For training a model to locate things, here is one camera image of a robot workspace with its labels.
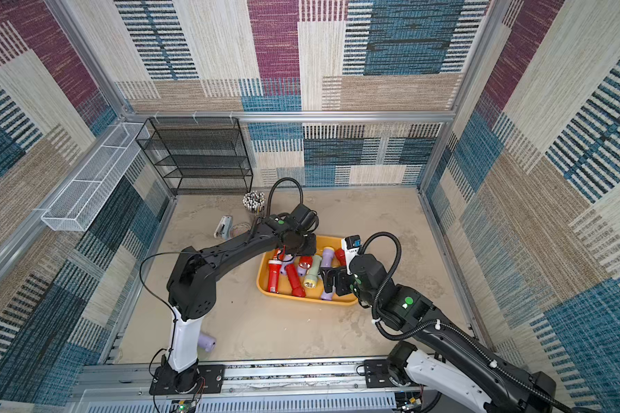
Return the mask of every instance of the black cable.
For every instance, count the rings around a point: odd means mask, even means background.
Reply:
[[[378,309],[379,309],[379,297],[381,296],[381,292],[383,291],[383,288],[385,287],[385,285],[388,284],[388,282],[393,279],[393,274],[395,273],[395,270],[397,269],[397,266],[399,265],[399,261],[402,259],[402,244],[399,243],[399,240],[397,239],[396,236],[394,236],[391,233],[385,232],[385,231],[381,231],[379,233],[376,233],[370,236],[370,238],[368,238],[365,241],[365,243],[361,245],[360,250],[358,251],[358,254],[364,254],[365,250],[368,249],[368,246],[370,245],[370,243],[374,241],[376,238],[379,238],[380,236],[387,236],[388,238],[393,240],[393,242],[395,243],[395,260],[393,260],[393,263],[390,269],[388,270],[388,275],[386,276],[386,278],[383,279],[383,281],[379,285],[379,288],[377,289],[376,295],[374,296],[374,301],[372,302],[372,319],[373,320],[377,320],[379,318]],[[380,321],[375,322],[374,325],[377,327],[377,330],[379,330],[381,335],[386,337],[388,340],[393,340],[393,341],[405,340],[404,338],[402,338],[402,336],[404,335],[395,336],[385,331],[383,327],[381,326]]]
[[[273,199],[273,191],[276,190],[279,184],[287,180],[294,183],[297,186],[297,188],[299,189],[299,198],[300,198],[299,203],[303,203],[303,189],[301,188],[301,184],[299,184],[299,181],[297,181],[294,178],[289,178],[289,177],[281,178],[277,180],[275,184],[273,184],[273,186],[271,187],[271,191],[269,191],[268,200],[266,200],[266,216],[267,217],[271,215],[271,200]]]
[[[311,212],[314,212],[314,228],[306,231],[308,234],[312,234],[317,228],[319,228],[319,214],[317,213],[317,211]]]
[[[154,409],[156,409],[158,413],[161,413],[161,411],[158,409],[158,406],[156,405],[156,396],[154,394],[151,395],[151,399],[154,401]]]
[[[365,250],[367,249],[367,247],[370,245],[370,243],[374,239],[378,238],[379,236],[387,236],[388,238],[392,239],[393,242],[395,243],[395,248],[396,248],[397,252],[395,254],[395,260],[393,260],[393,264],[391,265],[390,269],[388,270],[388,275],[383,280],[383,282],[381,282],[381,285],[379,286],[379,289],[377,290],[377,294],[374,296],[374,301],[372,302],[372,319],[373,320],[377,320],[379,318],[379,312],[378,312],[379,305],[378,304],[379,304],[379,298],[381,296],[381,292],[383,291],[383,288],[385,287],[385,285],[389,281],[391,281],[391,279],[393,277],[393,273],[397,269],[397,265],[399,264],[399,261],[401,259],[401,255],[402,255],[402,246],[399,243],[399,240],[397,239],[396,236],[394,236],[393,234],[387,233],[387,232],[380,232],[380,233],[376,233],[376,234],[372,235],[360,247],[360,250],[358,251],[358,253],[359,254],[363,254],[365,252]],[[402,333],[400,335],[391,335],[390,333],[388,333],[386,330],[383,329],[383,326],[381,326],[381,321],[375,322],[374,325],[377,327],[377,330],[379,330],[379,333],[381,333],[381,335],[386,337],[388,340],[400,341],[400,340],[406,340],[407,338],[411,338],[411,337],[415,336],[420,331],[424,330],[425,328],[427,328],[427,327],[429,327],[431,325],[435,325],[437,322],[438,322],[438,320],[430,320],[430,321],[423,322],[421,325],[417,325],[414,328],[412,328],[411,330],[409,330],[409,331],[407,331],[405,333]],[[478,354],[480,355],[480,357],[482,359],[486,360],[487,364],[490,364],[491,361],[493,361],[493,359],[490,359],[487,356],[487,354],[484,351],[482,351],[480,349],[480,347],[478,347],[474,342],[472,342],[471,338],[468,335],[465,335],[459,328],[455,328],[452,325],[447,325],[447,324],[440,324],[440,327],[444,328],[444,329],[452,330],[457,335],[461,336],[466,343],[468,343],[476,352],[478,352]],[[561,410],[561,411],[563,411],[565,413],[570,413],[571,412],[571,409],[568,406],[564,405],[563,403],[555,400],[554,398],[552,398],[550,396],[547,396],[543,392],[538,392],[534,388],[528,386],[523,381],[517,379],[515,376],[512,376],[511,374],[509,374],[506,370],[504,370],[500,366],[496,366],[495,369],[497,371],[499,371],[503,376],[505,376],[510,382],[512,382],[512,384],[515,384],[517,387],[520,387],[521,389],[524,389],[527,392],[530,392],[531,394],[534,394],[535,396],[537,396],[540,399],[542,399],[543,401],[551,404],[552,406],[554,406],[558,410]]]
[[[160,354],[162,351],[166,351],[166,350],[168,350],[168,349],[166,349],[166,348],[162,348],[162,349],[160,349],[159,351],[157,351],[157,352],[156,352],[156,354],[154,355],[154,357],[152,357],[152,358],[151,358],[151,361],[149,361],[149,367],[147,368],[147,371],[149,371],[149,375],[150,375],[150,376],[152,376],[152,377],[153,377],[153,378],[155,378],[155,379],[156,379],[156,376],[154,376],[154,375],[151,373],[151,364],[154,362],[154,359],[156,359],[156,356],[157,356],[158,354]]]
[[[456,335],[460,336],[466,343],[468,343],[471,346],[473,350],[475,350],[480,355],[481,358],[483,358],[487,362],[487,364],[490,364],[492,361],[494,361],[494,359],[489,358],[488,355],[484,351],[482,351],[482,349],[480,349],[480,347],[478,347],[476,343],[473,342],[473,339],[471,339],[470,336],[464,334],[459,328],[456,328],[452,325],[447,325],[447,324],[441,324],[441,328],[451,330]],[[527,392],[539,397],[546,403],[549,403],[550,405],[554,406],[556,409],[561,410],[562,412],[565,412],[565,413],[571,413],[572,409],[570,407],[557,401],[556,399],[547,395],[546,393],[535,390],[534,388],[530,387],[525,382],[509,374],[509,372],[507,372],[507,370],[505,370],[504,368],[501,368],[500,366],[496,366],[493,369],[503,374],[506,379],[512,382],[512,384],[515,384],[517,387],[520,387],[521,389],[524,389]]]
[[[439,400],[441,400],[441,392],[436,392],[436,396],[434,396],[434,398],[432,399],[432,401],[430,402],[430,404],[428,404],[427,406],[421,408],[420,410],[418,410],[416,413],[427,413],[429,412],[431,409],[433,409],[434,407],[436,407],[437,403]]]

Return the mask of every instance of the striped fabric wall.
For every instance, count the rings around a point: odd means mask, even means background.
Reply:
[[[42,0],[0,1],[0,245],[116,118]],[[44,230],[0,283],[0,412],[61,411],[168,198],[137,158],[86,233]]]
[[[66,4],[137,112],[450,109],[488,9],[488,0]]]
[[[86,233],[44,230],[0,284],[0,401],[18,402],[0,412],[56,411],[99,361],[168,205],[146,162],[136,157]]]
[[[441,124],[241,123],[253,186],[416,185]]]
[[[495,349],[620,413],[620,0],[513,0],[427,195]]]
[[[0,1],[0,244],[114,119],[44,2]]]

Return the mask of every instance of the black wire shelf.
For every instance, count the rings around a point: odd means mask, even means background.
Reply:
[[[149,118],[137,139],[170,191],[245,194],[252,167],[239,121],[232,118]]]

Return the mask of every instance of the aluminum frame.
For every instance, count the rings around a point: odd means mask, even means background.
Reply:
[[[225,365],[221,392],[205,394],[207,399],[420,390],[419,386],[368,389],[365,377],[356,371],[366,359],[383,360],[386,356],[202,361],[199,364]],[[151,400],[150,384],[151,376],[147,363],[85,366],[71,391],[69,401]],[[179,399],[179,395],[160,396],[160,399]]]
[[[378,122],[411,122],[436,123],[452,121],[455,112],[452,110],[406,110],[406,111],[373,111],[373,112],[244,112],[244,111],[188,111],[188,112],[141,112],[126,114],[126,121],[142,123],[148,118],[201,118],[203,116],[221,116],[237,118],[247,123],[255,122],[349,122],[349,123],[378,123]]]

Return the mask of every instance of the small white object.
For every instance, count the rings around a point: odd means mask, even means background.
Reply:
[[[351,264],[351,260],[353,260],[354,257],[358,255],[358,250],[360,250],[360,247],[357,246],[355,248],[351,248],[350,250],[347,249],[347,241],[344,238],[340,241],[340,245],[342,247],[342,250],[344,251],[344,260],[347,261],[347,274],[352,275],[351,269],[349,269],[349,265]]]

